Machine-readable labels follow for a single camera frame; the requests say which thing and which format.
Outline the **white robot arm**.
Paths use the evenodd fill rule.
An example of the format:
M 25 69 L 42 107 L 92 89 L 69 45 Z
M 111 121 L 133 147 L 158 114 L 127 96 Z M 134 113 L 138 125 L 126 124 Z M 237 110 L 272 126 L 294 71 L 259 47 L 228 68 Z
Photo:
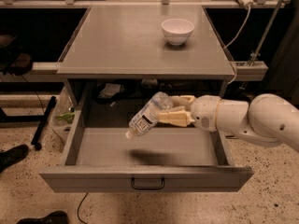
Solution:
M 285 144 L 299 151 L 299 110 L 275 94 L 256 96 L 251 102 L 220 96 L 173 96 L 174 106 L 158 113 L 161 123 L 207 132 L 227 132 L 262 147 Z

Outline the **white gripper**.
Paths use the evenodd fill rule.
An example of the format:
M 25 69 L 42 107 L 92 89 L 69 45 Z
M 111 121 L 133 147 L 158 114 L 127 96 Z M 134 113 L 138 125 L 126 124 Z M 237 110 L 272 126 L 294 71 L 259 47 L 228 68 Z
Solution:
M 166 111 L 158 114 L 158 121 L 179 127 L 192 124 L 207 132 L 216 131 L 216 113 L 219 96 L 204 95 L 195 99 L 193 95 L 172 96 L 173 107 L 183 106 L 185 110 Z

